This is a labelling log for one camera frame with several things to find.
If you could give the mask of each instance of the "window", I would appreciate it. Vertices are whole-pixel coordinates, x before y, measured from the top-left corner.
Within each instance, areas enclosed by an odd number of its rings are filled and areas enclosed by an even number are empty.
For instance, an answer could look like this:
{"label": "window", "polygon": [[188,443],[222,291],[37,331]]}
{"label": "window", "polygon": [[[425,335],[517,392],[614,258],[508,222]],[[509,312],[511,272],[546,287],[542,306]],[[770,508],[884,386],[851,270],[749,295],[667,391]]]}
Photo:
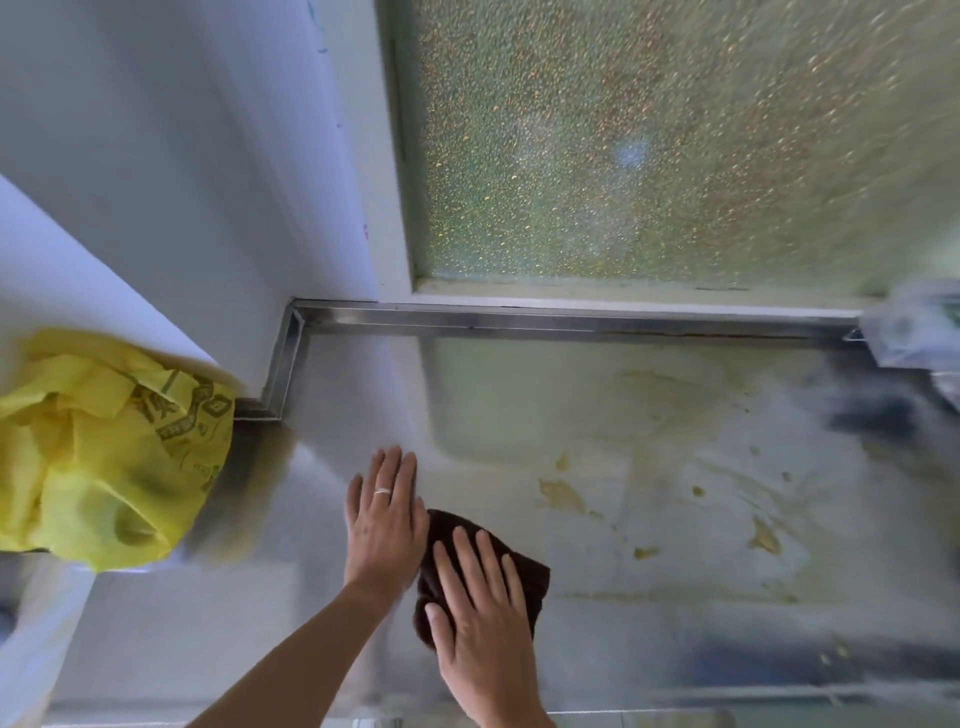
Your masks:
{"label": "window", "polygon": [[395,219],[371,235],[401,249],[398,300],[856,308],[960,273],[955,3],[402,0],[378,20],[380,68],[331,52],[341,88],[366,65],[389,89]]}

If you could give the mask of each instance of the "finger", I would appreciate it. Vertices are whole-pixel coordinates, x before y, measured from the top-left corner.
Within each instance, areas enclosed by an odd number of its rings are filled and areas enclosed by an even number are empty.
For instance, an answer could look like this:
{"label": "finger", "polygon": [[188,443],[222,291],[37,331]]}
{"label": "finger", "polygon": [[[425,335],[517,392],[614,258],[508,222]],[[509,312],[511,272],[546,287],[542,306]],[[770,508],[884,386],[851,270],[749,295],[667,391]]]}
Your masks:
{"label": "finger", "polygon": [[423,554],[426,553],[426,540],[429,533],[430,514],[426,512],[423,498],[419,497],[414,503],[414,548],[418,563],[423,560]]}
{"label": "finger", "polygon": [[360,510],[366,511],[370,508],[370,501],[373,500],[373,490],[376,488],[376,476],[383,465],[383,450],[379,449],[370,459],[370,470],[367,472],[367,479],[363,481],[363,490],[360,493]]}
{"label": "finger", "polygon": [[480,531],[477,534],[477,550],[480,551],[480,562],[483,564],[483,571],[487,575],[490,596],[497,604],[509,604],[507,588],[503,585],[503,574],[500,572],[500,563],[496,560],[496,554],[493,552],[493,542],[490,540],[490,534],[487,531]]}
{"label": "finger", "polygon": [[430,634],[433,635],[433,645],[437,648],[437,659],[441,664],[449,665],[453,662],[453,630],[446,612],[439,604],[427,604],[426,618],[430,620]]}
{"label": "finger", "polygon": [[390,499],[391,510],[397,510],[410,517],[410,498],[413,497],[414,483],[417,482],[417,456],[408,452],[400,461],[400,470],[396,473],[394,495]]}
{"label": "finger", "polygon": [[394,445],[387,450],[387,456],[380,466],[380,472],[376,476],[376,488],[373,489],[373,501],[371,508],[378,511],[385,511],[390,505],[390,499],[394,493],[394,482],[396,481],[396,469],[400,467],[400,456],[403,450],[399,445]]}
{"label": "finger", "polygon": [[444,543],[438,541],[433,545],[433,559],[437,563],[437,574],[440,576],[440,586],[444,589],[446,605],[450,608],[453,620],[457,627],[464,624],[473,612],[473,605],[470,604],[470,598],[467,596],[467,590],[464,584],[453,569],[450,557],[446,553]]}
{"label": "finger", "polygon": [[363,476],[358,473],[347,486],[347,501],[344,503],[344,518],[347,519],[347,528],[353,525],[360,515],[360,490],[363,487]]}
{"label": "finger", "polygon": [[510,603],[517,613],[527,619],[527,600],[523,596],[523,584],[520,575],[516,573],[516,564],[509,553],[503,554],[500,560],[503,563],[503,573],[507,576],[507,588],[510,590]]}
{"label": "finger", "polygon": [[467,582],[467,590],[474,606],[478,612],[489,608],[491,597],[490,589],[487,588],[487,577],[477,561],[467,530],[461,525],[453,529],[453,545],[457,548],[457,560],[460,562],[460,569],[464,573],[464,581]]}

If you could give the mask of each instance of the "dark brown cloth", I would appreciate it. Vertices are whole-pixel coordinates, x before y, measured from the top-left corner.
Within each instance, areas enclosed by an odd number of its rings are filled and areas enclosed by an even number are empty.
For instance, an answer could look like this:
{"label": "dark brown cloth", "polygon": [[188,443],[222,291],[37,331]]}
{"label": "dark brown cloth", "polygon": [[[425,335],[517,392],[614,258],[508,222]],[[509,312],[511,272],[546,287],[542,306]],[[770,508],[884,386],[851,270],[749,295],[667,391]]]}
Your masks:
{"label": "dark brown cloth", "polygon": [[[453,529],[461,525],[467,530],[470,543],[473,550],[476,551],[476,535],[481,530],[476,523],[468,521],[460,516],[454,516],[446,511],[430,509],[430,534],[427,537],[426,555],[420,564],[420,579],[417,581],[417,606],[414,609],[414,629],[417,630],[417,636],[423,640],[430,649],[436,649],[433,644],[433,635],[430,633],[430,621],[426,615],[426,605],[430,602],[439,604],[446,612],[450,620],[450,626],[455,630],[456,623],[453,621],[453,615],[450,614],[450,608],[444,598],[444,590],[440,585],[440,576],[437,574],[437,564],[433,560],[433,545],[438,542],[444,542],[450,561],[453,562],[453,568],[457,570],[457,575],[461,580],[464,578],[464,572],[460,568],[460,562],[457,560],[457,550],[453,545]],[[493,551],[497,559],[503,558],[503,554],[509,553],[516,565],[516,573],[520,577],[520,583],[523,585],[523,598],[527,604],[527,618],[530,620],[530,634],[534,633],[534,625],[537,623],[537,617],[540,615],[540,609],[543,608],[543,598],[546,591],[550,588],[550,569],[539,561],[517,553],[509,546],[500,541],[492,533],[490,540],[493,544]]]}

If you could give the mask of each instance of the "stainless steel trim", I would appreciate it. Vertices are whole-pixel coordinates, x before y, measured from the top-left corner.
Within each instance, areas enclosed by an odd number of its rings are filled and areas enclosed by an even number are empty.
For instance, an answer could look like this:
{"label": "stainless steel trim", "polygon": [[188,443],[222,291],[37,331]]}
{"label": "stainless steel trim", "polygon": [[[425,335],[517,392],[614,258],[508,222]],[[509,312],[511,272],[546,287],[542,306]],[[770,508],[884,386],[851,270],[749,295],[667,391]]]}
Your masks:
{"label": "stainless steel trim", "polygon": [[260,399],[240,398],[237,400],[234,420],[256,420],[272,422],[283,417],[283,408],[287,401],[287,391],[293,378],[297,353],[300,351],[300,337],[303,334],[303,317],[296,301],[291,301],[283,311],[280,320],[280,334],[274,344],[274,355],[270,360],[267,383]]}
{"label": "stainless steel trim", "polygon": [[694,314],[638,314],[620,311],[584,311],[506,306],[407,305],[341,301],[294,300],[293,306],[311,328],[338,333],[385,327],[430,329],[434,334],[472,336],[482,332],[516,331],[523,337],[545,333],[587,335],[592,339],[622,340],[623,335],[696,336],[709,338],[789,339],[842,343],[856,326],[855,317],[792,318],[772,316]]}
{"label": "stainless steel trim", "polygon": [[669,337],[711,343],[762,341],[818,349],[860,346],[848,338],[853,316],[795,318],[762,315],[639,314],[509,306],[413,305],[293,299],[284,312],[267,386],[259,400],[237,402],[237,420],[269,422],[283,416],[300,337],[312,333],[476,336],[519,339],[642,341]]}

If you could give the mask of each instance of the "white window frame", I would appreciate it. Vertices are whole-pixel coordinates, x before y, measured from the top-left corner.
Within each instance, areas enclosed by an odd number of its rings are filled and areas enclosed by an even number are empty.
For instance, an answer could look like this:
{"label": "white window frame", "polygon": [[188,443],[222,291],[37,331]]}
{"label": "white window frame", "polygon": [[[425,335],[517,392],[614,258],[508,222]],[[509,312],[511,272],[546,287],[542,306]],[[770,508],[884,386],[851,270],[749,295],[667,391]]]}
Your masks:
{"label": "white window frame", "polygon": [[417,279],[400,200],[376,0],[319,0],[338,101],[353,147],[381,303],[577,308],[637,313],[850,319],[877,299],[819,291],[702,290],[669,285],[490,283]]}

